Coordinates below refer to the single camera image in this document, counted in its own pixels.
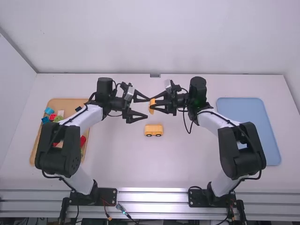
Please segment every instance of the blue tray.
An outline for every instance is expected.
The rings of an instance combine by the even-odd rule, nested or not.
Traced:
[[[238,122],[255,124],[266,156],[267,165],[279,165],[281,156],[264,103],[259,98],[221,97],[217,100],[220,114]]]

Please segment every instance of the colorful toy block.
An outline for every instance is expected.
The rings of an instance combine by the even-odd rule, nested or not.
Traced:
[[[58,116],[64,117],[65,111],[64,111],[64,110],[58,110],[58,111],[57,111],[57,115],[58,115]]]
[[[62,116],[56,116],[53,120],[53,122],[58,123],[59,121],[63,120],[64,118]]]
[[[50,108],[50,107],[47,107],[45,109],[45,113],[47,113],[48,115],[51,115],[52,113],[54,113],[54,110],[52,108]]]
[[[86,142],[86,137],[82,135],[80,137],[80,148],[82,148],[82,146],[84,145],[85,142]]]
[[[49,117],[45,116],[45,117],[42,118],[42,123],[43,124],[48,123],[48,122],[50,122]]]
[[[53,120],[55,119],[56,116],[57,116],[56,114],[53,114],[53,113],[52,113],[52,114],[50,115],[50,117],[49,117],[49,120],[50,120],[50,121],[53,121]]]

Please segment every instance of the table surface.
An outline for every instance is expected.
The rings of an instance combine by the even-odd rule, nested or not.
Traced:
[[[0,170],[0,196],[2,199],[8,198],[7,203],[2,203],[6,212],[1,208],[0,216],[7,216],[9,211],[22,211],[22,205],[17,206],[13,203],[16,198],[29,201],[30,196],[39,201],[51,201],[51,199],[57,201],[47,202],[43,207],[47,211],[50,210],[48,207],[54,204],[53,211],[50,211],[55,215],[59,214],[61,197],[68,195],[66,191],[68,188],[58,180],[45,179],[40,170],[29,164],[30,152],[40,126],[40,115],[51,98],[88,98],[96,90],[97,79],[101,76],[111,77],[117,83],[131,82],[141,93],[152,97],[164,90],[165,79],[172,79],[181,87],[188,89],[190,79],[196,75],[161,75],[161,78],[150,78],[147,74],[37,75]],[[290,217],[286,215],[293,215],[293,220],[300,220],[300,151],[297,142],[300,116],[284,77],[282,75],[200,76],[207,80],[207,99],[213,107],[216,107],[216,100],[221,97],[256,97],[265,104],[282,163],[279,166],[268,166],[260,180],[243,182],[238,187],[237,192],[240,195],[247,195],[242,198],[248,199],[248,202],[245,201],[246,205],[248,204],[246,213],[255,219],[268,219],[273,215],[273,219],[288,220]],[[186,204],[185,196],[189,186],[205,187],[221,170],[218,139],[208,130],[197,126],[194,126],[192,134],[188,135],[183,125],[182,113],[178,113],[177,116],[160,112],[150,115],[148,103],[135,103],[131,106],[133,110],[148,114],[149,118],[134,124],[126,124],[120,117],[109,117],[94,125],[90,130],[86,158],[82,163],[83,169],[97,180],[100,187],[117,187],[122,190],[120,196],[126,196],[125,203],[130,199],[135,203],[141,201],[143,204],[139,204],[139,207],[132,208],[133,203],[128,206],[138,218],[170,218],[172,213],[177,215],[186,213],[184,218],[222,219],[225,216],[223,209],[208,211],[190,209]],[[164,135],[159,138],[145,137],[143,129],[148,123],[162,123]],[[41,195],[43,191],[52,198]],[[161,198],[147,197],[151,193],[155,194],[156,191]],[[155,207],[157,215],[154,215],[145,204],[153,202],[151,199],[156,199],[156,203],[160,201],[166,203],[155,206],[151,204],[151,207]],[[290,201],[294,204],[291,208],[282,207],[283,203],[291,204]],[[176,210],[174,205],[167,208],[174,202],[179,204]],[[259,211],[258,205],[254,203],[275,204],[274,207],[278,209],[273,211],[268,207],[270,211],[267,213]],[[31,202],[31,204],[33,204],[31,213],[35,216],[41,206],[40,203],[37,205]],[[25,208],[22,209],[28,210],[30,206],[27,204]],[[95,209],[97,210],[87,209],[86,213],[81,214],[82,217],[105,217],[104,214],[99,213],[101,207]],[[21,216],[22,213],[14,212],[14,215]]]

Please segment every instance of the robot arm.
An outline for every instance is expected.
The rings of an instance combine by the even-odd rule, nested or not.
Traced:
[[[123,89],[122,97],[116,96],[118,85]],[[100,77],[97,91],[91,95],[83,109],[59,123],[48,122],[42,126],[35,157],[36,168],[42,170],[44,177],[59,178],[73,191],[90,195],[93,189],[97,189],[97,183],[80,167],[80,137],[85,130],[105,119],[111,110],[122,112],[123,119],[129,124],[146,119],[147,115],[131,110],[132,100],[147,102],[149,98],[137,91],[131,83],[122,82],[113,89],[111,78]],[[53,143],[60,141],[63,141],[61,148],[53,146]]]
[[[153,97],[155,103],[150,105],[150,109],[166,114],[171,113],[174,116],[178,108],[183,108],[183,113],[187,109],[193,123],[207,128],[218,137],[223,170],[208,184],[206,196],[210,205],[214,205],[214,199],[227,195],[247,176],[257,172],[261,174],[261,170],[266,167],[266,159],[255,125],[251,122],[239,123],[230,120],[214,111],[213,107],[206,102],[207,89],[204,78],[192,78],[189,91],[175,85],[172,80],[165,81],[165,89]],[[246,144],[246,147],[239,150],[238,143]]]

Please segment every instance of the black mounting bracket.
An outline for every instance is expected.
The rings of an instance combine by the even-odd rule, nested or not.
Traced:
[[[115,206],[117,204],[116,188],[102,188],[98,187],[94,190],[96,198],[89,199],[86,195],[71,192],[69,197],[69,205],[93,205],[93,206]]]
[[[229,205],[236,207],[235,192],[217,198],[209,202],[206,189],[190,189],[188,191],[188,205],[191,208],[228,208]]]

